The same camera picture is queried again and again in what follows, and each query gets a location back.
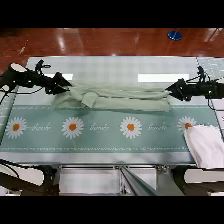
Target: blue object on floor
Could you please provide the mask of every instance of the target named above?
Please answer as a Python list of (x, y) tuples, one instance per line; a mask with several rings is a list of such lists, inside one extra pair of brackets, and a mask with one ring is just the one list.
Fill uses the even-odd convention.
[(181, 40), (182, 34), (178, 31), (171, 31), (171, 32), (168, 33), (168, 37), (171, 40)]

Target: reddish-brown floor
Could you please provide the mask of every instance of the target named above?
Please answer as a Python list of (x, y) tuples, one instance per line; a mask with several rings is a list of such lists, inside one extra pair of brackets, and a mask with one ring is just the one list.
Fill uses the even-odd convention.
[[(182, 40), (167, 37), (182, 32)], [(0, 30), (0, 73), (31, 56), (162, 55), (224, 57), (223, 28), (17, 28)]]

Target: green cloth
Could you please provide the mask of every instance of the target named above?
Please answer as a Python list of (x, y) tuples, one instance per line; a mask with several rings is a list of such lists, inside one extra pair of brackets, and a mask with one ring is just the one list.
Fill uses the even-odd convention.
[(168, 91), (153, 84), (121, 85), (71, 82), (70, 91), (55, 96), (52, 105), (59, 108), (87, 107), (169, 111)]

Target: white cloth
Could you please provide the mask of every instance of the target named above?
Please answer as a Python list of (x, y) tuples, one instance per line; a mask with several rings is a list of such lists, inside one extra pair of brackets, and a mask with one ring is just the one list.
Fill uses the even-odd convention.
[(184, 131), (184, 137), (199, 168), (224, 168), (224, 142), (219, 128), (193, 126)]

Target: table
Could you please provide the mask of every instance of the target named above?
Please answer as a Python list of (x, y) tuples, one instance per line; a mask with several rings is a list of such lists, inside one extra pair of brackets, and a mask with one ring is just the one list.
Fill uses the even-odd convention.
[[(27, 67), (34, 69), (40, 59), (51, 65), (50, 69), (43, 69), (45, 74), (59, 71), (72, 74), (67, 77), (72, 76), (73, 80), (88, 82), (120, 82), (131, 85), (138, 82), (138, 74), (189, 74), (189, 78), (197, 75), (195, 57), (32, 57), (29, 58)], [(198, 61), (212, 79), (224, 75), (224, 59), (198, 58)], [(169, 83), (161, 82), (158, 85), (165, 87)], [(38, 88), (19, 87), (18, 92), (31, 92)], [(15, 97), (12, 109), (8, 110), (9, 121), (15, 117), (23, 117), (29, 126), (16, 139), (9, 139), (4, 134), (0, 147), (1, 158), (23, 163), (189, 164), (194, 161), (177, 128), (178, 122), (187, 116), (194, 118), (199, 124), (218, 126), (216, 114), (208, 108), (204, 97), (193, 97), (191, 102), (181, 102), (169, 97), (172, 110), (168, 113), (89, 111), (87, 114), (86, 110), (55, 110), (51, 106), (53, 97), (46, 95), (44, 90)], [(224, 105), (222, 102), (215, 100), (214, 106)], [(68, 141), (61, 135), (61, 124), (72, 116), (81, 117), (84, 121), (85, 135)], [(144, 124), (144, 132), (135, 141), (129, 141), (119, 131), (121, 118), (128, 116), (138, 118)], [(114, 117), (116, 122), (111, 121), (110, 117)], [(222, 120), (222, 114), (218, 118), (219, 121)]]

